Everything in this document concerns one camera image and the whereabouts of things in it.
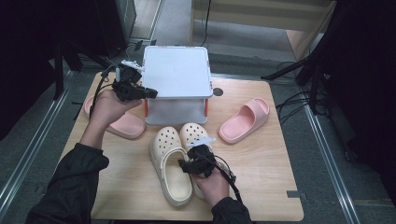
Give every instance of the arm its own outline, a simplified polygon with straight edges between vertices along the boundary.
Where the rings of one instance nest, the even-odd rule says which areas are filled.
[[[26,223],[91,223],[99,171],[108,166],[101,149],[106,128],[140,104],[141,101],[122,103],[114,91],[99,95],[79,143],[59,162],[47,193],[30,210]]]
[[[213,223],[251,223],[248,209],[230,197],[230,186],[218,169],[207,178],[192,175],[198,187],[212,206]]]

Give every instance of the gray floor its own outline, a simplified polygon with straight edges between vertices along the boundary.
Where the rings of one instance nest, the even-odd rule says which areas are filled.
[[[152,36],[152,39],[157,39],[157,45],[189,45],[189,2],[163,1],[163,8]],[[200,46],[200,39],[203,39],[204,33],[202,22],[196,21],[195,28],[194,45]],[[210,22],[205,46],[208,48],[211,70],[216,73],[216,77],[260,80],[261,75],[270,75],[287,65],[282,62],[295,61],[283,30]],[[142,53],[142,50],[132,51],[130,55],[139,61]],[[29,146],[32,139],[37,139],[35,130],[40,128],[40,122],[46,118],[46,112],[54,107],[52,104],[58,103],[51,100],[53,86],[0,142],[1,153],[6,155],[0,162],[0,184],[4,189],[23,155],[32,153],[31,156],[35,158],[22,182],[16,183],[15,187],[18,190],[15,195],[10,195],[13,198],[11,203],[1,208],[1,223],[22,223],[29,208],[40,199],[73,128],[73,118],[79,110],[79,105],[73,102],[83,101],[92,79],[100,69],[94,63],[84,61],[84,69],[80,73],[71,72],[67,76],[67,93],[63,106],[56,113],[56,117],[50,120],[48,132],[40,138],[41,141],[38,141],[36,146]],[[270,85],[276,105],[300,91],[300,87],[294,84],[292,78],[282,77],[270,82]],[[286,107],[279,116],[287,115],[298,106],[300,105]],[[308,109],[299,111],[282,124],[304,209],[304,219],[299,223],[351,223],[348,222],[330,175],[333,167],[325,160],[328,158],[318,141],[320,136],[314,132],[307,111],[309,112]],[[355,223],[396,223],[396,210],[384,191],[378,174],[364,164],[354,164],[345,160],[344,149],[331,118],[317,116],[315,119],[325,136],[325,145],[334,159],[336,170],[340,173],[341,183],[346,186],[346,195],[350,196],[352,208],[356,209],[358,221]],[[107,221],[96,220],[94,223]]]

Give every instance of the pink slipper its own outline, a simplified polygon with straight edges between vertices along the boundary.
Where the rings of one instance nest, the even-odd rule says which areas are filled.
[[[221,125],[219,135],[228,143],[237,143],[260,128],[269,114],[270,107],[262,98],[249,100],[237,114]]]
[[[84,112],[87,118],[90,117],[90,108],[93,102],[93,96],[84,102]],[[138,137],[146,128],[146,124],[137,116],[126,112],[119,120],[110,124],[107,130],[126,139]]]

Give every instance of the table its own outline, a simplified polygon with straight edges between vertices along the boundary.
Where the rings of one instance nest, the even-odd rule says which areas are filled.
[[[208,0],[192,1],[191,44],[194,20],[206,20],[208,3]],[[318,34],[325,32],[335,3],[331,0],[213,0],[209,20],[284,29],[296,59],[300,60]]]
[[[87,97],[93,95],[99,79],[98,74]],[[212,146],[216,155],[226,160],[236,175],[235,185],[241,192],[252,220],[301,220],[304,212],[269,84],[264,81],[212,78],[212,85],[214,89],[221,88],[224,93],[209,99],[208,122],[203,126],[209,135],[218,138]],[[241,142],[226,144],[218,135],[220,125],[254,97],[261,97],[268,102],[269,119]],[[133,108],[131,113],[144,119],[142,105]],[[62,157],[79,141],[87,123],[81,111]],[[110,164],[100,173],[92,218],[212,219],[209,205],[195,195],[181,207],[174,207],[165,200],[149,157],[149,143],[160,129],[158,126],[147,126],[142,135],[132,141],[106,132],[103,149]],[[297,197],[288,197],[288,191]]]

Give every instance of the black sleeve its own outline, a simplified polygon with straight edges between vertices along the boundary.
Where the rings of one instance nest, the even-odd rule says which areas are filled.
[[[47,193],[26,223],[91,223],[99,171],[107,168],[103,150],[76,144],[59,162]]]
[[[237,200],[227,197],[219,201],[213,208],[213,224],[249,224],[248,209]]]

